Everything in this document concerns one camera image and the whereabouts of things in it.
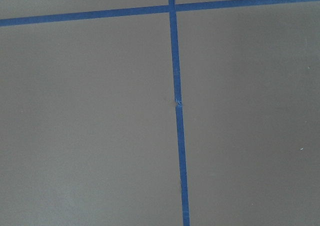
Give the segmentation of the blue tape grid lines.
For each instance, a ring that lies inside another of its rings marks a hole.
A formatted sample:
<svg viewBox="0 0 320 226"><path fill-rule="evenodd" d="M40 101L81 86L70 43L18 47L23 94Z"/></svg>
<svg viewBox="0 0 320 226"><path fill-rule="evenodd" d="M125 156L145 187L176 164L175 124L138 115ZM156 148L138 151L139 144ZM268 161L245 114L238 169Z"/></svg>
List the blue tape grid lines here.
<svg viewBox="0 0 320 226"><path fill-rule="evenodd" d="M166 5L154 5L144 7L131 7L119 9L107 9L96 11L82 11L72 13L60 13L49 15L36 15L1 19L2 27L31 25L53 22L66 22L77 20L90 20L102 18L116 18L125 16L151 15L167 13L169 15L170 45L172 58L175 117L177 130L177 146L179 159L179 176L181 188L181 207L183 225L190 225L190 208L188 193L188 172L185 147L185 130L183 115L183 97L181 86L180 52L178 40L178 12L191 12L200 10L226 9L251 6L265 6L278 4L297 4L306 2L318 2L319 0L219 0L192 3L176 3L176 0L168 0Z"/></svg>

